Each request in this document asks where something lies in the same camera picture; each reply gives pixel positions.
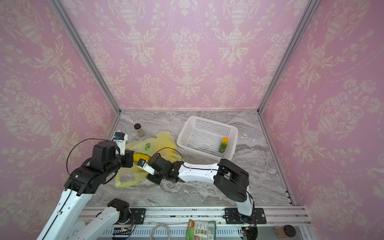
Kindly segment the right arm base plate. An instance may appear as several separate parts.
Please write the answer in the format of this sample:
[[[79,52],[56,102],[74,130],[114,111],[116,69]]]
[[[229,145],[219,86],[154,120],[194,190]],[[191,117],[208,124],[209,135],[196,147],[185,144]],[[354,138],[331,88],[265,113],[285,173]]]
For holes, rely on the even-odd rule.
[[[264,209],[254,208],[251,216],[241,215],[237,208],[225,208],[223,218],[226,224],[265,225],[267,223]]]

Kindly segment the green snack packet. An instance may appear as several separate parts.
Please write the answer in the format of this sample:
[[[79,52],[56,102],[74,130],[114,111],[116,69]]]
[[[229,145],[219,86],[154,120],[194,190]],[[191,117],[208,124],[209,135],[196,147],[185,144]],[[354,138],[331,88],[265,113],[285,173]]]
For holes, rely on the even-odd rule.
[[[215,240],[216,239],[215,221],[194,221],[189,220],[186,240]]]

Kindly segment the white plastic basket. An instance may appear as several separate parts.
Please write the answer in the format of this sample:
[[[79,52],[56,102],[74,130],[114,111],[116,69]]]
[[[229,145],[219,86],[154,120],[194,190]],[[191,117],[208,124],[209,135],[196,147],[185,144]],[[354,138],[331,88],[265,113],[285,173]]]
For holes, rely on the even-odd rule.
[[[232,160],[238,140],[236,127],[201,117],[189,117],[179,133],[177,145],[191,153],[216,161]],[[224,137],[229,139],[225,153],[219,152]]]

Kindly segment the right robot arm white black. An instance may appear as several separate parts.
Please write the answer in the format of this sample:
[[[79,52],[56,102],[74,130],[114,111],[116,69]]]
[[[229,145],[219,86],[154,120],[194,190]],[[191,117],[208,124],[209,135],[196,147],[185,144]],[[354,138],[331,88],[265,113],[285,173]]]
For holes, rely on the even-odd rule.
[[[255,204],[249,192],[249,173],[227,159],[210,165],[189,164],[183,161],[174,163],[164,159],[159,153],[148,162],[154,172],[147,179],[159,185],[162,180],[172,183],[202,182],[215,185],[227,198],[234,201],[242,223],[256,223]]]

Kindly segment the small bottle black cap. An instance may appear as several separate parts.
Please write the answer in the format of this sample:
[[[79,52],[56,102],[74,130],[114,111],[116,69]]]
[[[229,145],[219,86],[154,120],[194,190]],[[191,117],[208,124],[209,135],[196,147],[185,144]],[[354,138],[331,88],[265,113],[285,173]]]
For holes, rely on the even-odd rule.
[[[138,134],[139,137],[144,137],[145,136],[145,132],[141,126],[141,124],[137,123],[137,124],[134,124],[134,129],[136,130],[136,133]]]

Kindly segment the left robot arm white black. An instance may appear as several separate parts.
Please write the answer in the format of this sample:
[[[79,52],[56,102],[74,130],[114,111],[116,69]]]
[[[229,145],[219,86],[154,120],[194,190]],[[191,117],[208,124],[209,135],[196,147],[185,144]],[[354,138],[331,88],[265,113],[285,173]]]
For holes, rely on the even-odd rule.
[[[125,140],[101,141],[94,146],[92,157],[70,173],[39,240],[96,240],[112,225],[132,219],[129,203],[113,199],[95,219],[74,232],[80,213],[98,188],[108,182],[108,177],[114,178],[120,168],[133,166],[134,153],[125,150]]]

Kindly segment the small circuit board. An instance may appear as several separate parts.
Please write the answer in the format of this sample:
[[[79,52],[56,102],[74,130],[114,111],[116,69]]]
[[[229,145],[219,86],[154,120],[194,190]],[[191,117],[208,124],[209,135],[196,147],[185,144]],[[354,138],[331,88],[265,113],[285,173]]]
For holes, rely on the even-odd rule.
[[[114,228],[113,236],[128,236],[132,232],[132,228]]]

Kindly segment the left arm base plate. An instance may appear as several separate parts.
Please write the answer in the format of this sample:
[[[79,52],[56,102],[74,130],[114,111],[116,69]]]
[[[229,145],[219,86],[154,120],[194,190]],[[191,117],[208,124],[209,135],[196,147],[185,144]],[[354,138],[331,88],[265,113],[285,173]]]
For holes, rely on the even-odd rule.
[[[126,222],[127,225],[143,225],[146,215],[145,208],[133,208],[130,209],[130,218]]]

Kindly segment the yellow green corn toy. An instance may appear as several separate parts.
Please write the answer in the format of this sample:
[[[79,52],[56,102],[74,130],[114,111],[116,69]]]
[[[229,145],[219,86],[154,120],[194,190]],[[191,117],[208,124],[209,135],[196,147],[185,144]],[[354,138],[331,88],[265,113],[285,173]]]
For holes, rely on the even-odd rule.
[[[219,152],[220,153],[225,153],[227,147],[229,144],[229,139],[227,137],[224,137],[221,141],[220,147],[219,147]]]

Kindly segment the yellow-green plastic bag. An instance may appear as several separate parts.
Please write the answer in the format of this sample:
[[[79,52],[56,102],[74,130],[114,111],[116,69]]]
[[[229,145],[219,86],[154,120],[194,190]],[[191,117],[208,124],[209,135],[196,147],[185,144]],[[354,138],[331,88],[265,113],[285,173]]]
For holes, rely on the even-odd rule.
[[[181,161],[181,156],[176,152],[177,144],[170,132],[161,132],[142,141],[133,141],[126,144],[126,150],[152,156],[159,153],[165,160],[172,163]],[[116,188],[129,188],[147,178],[148,173],[137,167],[134,162],[132,168],[121,168],[115,178]]]

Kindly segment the yellow banana toy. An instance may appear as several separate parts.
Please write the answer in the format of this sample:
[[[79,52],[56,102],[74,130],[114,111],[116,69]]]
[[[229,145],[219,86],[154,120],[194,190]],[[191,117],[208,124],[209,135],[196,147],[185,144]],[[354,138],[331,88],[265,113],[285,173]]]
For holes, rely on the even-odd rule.
[[[133,156],[133,159],[134,159],[134,162],[137,162],[137,163],[140,161],[140,159],[143,159],[148,162],[150,160],[150,156],[146,154],[135,153]]]

